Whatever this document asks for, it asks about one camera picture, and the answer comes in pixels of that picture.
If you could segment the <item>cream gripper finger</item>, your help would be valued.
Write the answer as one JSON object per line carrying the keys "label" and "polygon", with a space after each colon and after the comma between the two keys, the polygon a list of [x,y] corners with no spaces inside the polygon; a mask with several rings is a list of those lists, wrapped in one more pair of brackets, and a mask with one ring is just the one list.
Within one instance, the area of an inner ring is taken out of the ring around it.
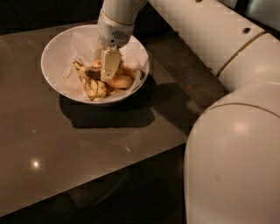
{"label": "cream gripper finger", "polygon": [[101,80],[110,82],[122,61],[122,55],[117,48],[109,47],[101,51]]}
{"label": "cream gripper finger", "polygon": [[99,60],[101,58],[102,48],[103,48],[102,42],[99,39],[97,39],[95,50],[94,50],[94,59],[95,60]]}

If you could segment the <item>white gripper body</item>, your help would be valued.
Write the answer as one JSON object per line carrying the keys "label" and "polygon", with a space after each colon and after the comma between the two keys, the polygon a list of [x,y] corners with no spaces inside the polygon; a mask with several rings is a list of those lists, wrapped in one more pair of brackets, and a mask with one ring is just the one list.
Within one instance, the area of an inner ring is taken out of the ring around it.
{"label": "white gripper body", "polygon": [[128,44],[134,30],[134,25],[118,24],[101,11],[97,22],[99,40],[108,46],[121,48]]}

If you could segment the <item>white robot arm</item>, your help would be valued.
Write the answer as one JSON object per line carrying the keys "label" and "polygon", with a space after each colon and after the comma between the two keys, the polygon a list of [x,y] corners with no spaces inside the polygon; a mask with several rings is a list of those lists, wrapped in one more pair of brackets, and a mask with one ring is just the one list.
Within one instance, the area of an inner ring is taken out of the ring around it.
{"label": "white robot arm", "polygon": [[101,42],[126,45],[145,4],[228,91],[187,139],[187,224],[280,224],[280,41],[218,0],[103,0]]}

